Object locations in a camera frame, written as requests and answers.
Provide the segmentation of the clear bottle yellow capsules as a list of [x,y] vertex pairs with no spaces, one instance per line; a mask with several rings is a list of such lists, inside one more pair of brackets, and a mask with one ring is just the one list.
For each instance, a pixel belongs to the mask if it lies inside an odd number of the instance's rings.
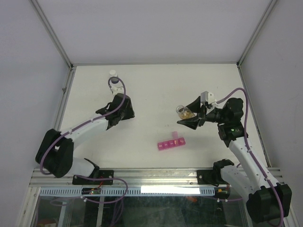
[[192,111],[188,107],[183,105],[179,105],[176,108],[176,113],[178,114],[179,118],[182,120],[189,119],[195,116],[195,114],[192,113]]

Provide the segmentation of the pink weekly pill organizer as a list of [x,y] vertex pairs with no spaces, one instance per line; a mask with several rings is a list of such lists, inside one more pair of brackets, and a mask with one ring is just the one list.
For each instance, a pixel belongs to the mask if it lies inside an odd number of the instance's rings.
[[173,131],[171,135],[172,135],[171,139],[157,143],[158,151],[181,147],[186,144],[185,138],[180,137],[177,131]]

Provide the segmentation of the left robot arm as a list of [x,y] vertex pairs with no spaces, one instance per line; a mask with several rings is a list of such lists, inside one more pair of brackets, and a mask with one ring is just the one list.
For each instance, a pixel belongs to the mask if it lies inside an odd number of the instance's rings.
[[46,132],[36,155],[40,172],[62,178],[67,174],[82,175],[92,184],[99,179],[99,166],[91,160],[75,158],[74,150],[95,135],[106,132],[120,121],[134,118],[131,98],[118,93],[113,101],[97,110],[92,118],[64,131]]

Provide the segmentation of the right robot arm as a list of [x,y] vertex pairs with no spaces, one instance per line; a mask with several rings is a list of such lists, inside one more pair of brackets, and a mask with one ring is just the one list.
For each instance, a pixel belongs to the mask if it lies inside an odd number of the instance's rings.
[[281,184],[260,162],[249,144],[248,134],[241,123],[243,100],[229,98],[223,108],[217,108],[197,98],[184,106],[190,116],[177,123],[196,130],[205,122],[216,123],[220,139],[235,155],[244,174],[229,159],[214,162],[212,170],[202,175],[202,180],[213,186],[227,183],[235,189],[246,204],[253,222],[262,223],[283,219],[289,215],[292,191]]

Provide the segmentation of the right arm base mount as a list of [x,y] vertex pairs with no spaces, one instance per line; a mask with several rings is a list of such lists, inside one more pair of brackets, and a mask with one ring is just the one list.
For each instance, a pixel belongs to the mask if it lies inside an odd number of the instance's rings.
[[[215,192],[214,199],[218,201],[247,201],[249,198],[251,187],[247,177],[229,159],[214,162],[212,169],[197,170],[196,177],[199,185],[210,184],[214,187],[219,187],[221,184],[227,185],[227,189],[222,192]],[[230,199],[230,188],[233,188],[240,197]]]

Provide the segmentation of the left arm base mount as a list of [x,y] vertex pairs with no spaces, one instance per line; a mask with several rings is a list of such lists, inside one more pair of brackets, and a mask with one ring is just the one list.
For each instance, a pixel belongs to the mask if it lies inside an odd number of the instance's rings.
[[112,185],[114,170],[100,169],[87,158],[74,158],[69,174],[73,175],[73,185]]

